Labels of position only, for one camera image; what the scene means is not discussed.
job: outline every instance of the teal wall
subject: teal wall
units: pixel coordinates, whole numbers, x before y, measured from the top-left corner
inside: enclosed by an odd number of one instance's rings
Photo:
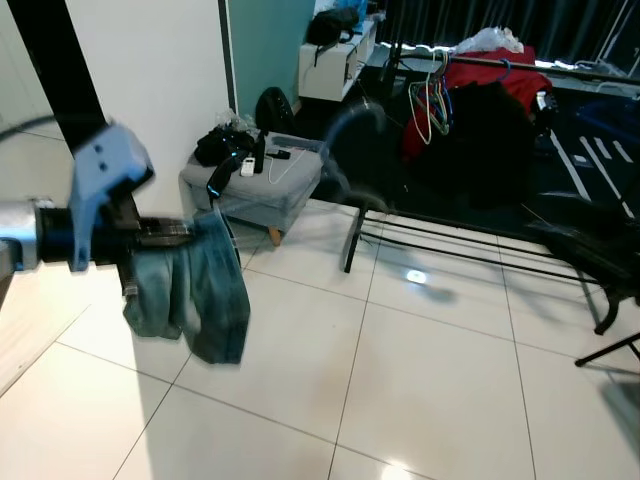
[[[315,0],[227,0],[240,115],[255,117],[258,97],[280,87],[298,100],[298,52]]]

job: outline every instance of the white shelf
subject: white shelf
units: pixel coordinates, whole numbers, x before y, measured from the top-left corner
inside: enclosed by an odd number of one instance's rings
[[[300,47],[298,73],[299,95],[340,102],[360,76],[376,41],[377,25],[365,21],[362,34],[354,35],[347,43],[339,43],[320,54],[316,64],[318,47],[305,43]]]

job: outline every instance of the robotic arm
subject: robotic arm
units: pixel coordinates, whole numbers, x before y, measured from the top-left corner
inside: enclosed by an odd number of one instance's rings
[[[185,245],[184,222],[141,218],[132,192],[153,177],[148,154],[127,128],[112,124],[74,152],[67,208],[50,202],[0,202],[0,307],[16,271],[41,261],[67,261],[71,271],[89,262],[118,267],[122,292],[137,294],[130,261],[136,251]]]

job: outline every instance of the gray ottoman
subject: gray ottoman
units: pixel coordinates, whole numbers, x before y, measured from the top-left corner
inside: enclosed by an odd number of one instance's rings
[[[274,137],[288,137],[288,135],[269,134],[267,149],[271,148]],[[322,161],[317,153],[305,150],[302,157],[292,166],[303,151],[290,151],[289,160],[274,159],[272,167],[272,160],[265,158],[264,170],[260,174],[254,174],[253,177],[241,177],[240,170],[233,172],[229,184],[222,192],[222,197],[217,201],[225,215],[267,227],[271,240],[276,246],[280,244],[281,232],[287,232],[291,228],[300,210],[320,182],[322,171]],[[194,157],[191,157],[180,174],[199,210],[211,208],[206,186],[215,169],[216,167],[203,167]]]

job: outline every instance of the blue container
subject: blue container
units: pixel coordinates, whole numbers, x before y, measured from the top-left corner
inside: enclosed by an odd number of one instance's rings
[[[353,29],[356,33],[362,33],[362,24],[367,16],[367,3],[368,0],[340,0],[338,2],[338,8],[355,7],[358,10],[360,23]]]

